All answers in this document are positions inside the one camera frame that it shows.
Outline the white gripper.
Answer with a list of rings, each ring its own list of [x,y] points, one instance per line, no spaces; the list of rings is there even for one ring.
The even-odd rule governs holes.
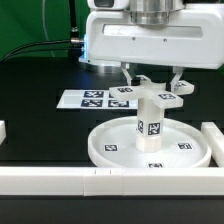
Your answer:
[[[129,86],[135,65],[172,66],[170,91],[184,68],[224,65],[224,4],[183,0],[87,0],[86,57],[121,64]]]

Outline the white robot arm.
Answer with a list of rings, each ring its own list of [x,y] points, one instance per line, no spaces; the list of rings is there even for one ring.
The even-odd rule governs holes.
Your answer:
[[[224,4],[185,0],[87,0],[80,61],[99,70],[130,64],[185,68],[224,65]]]

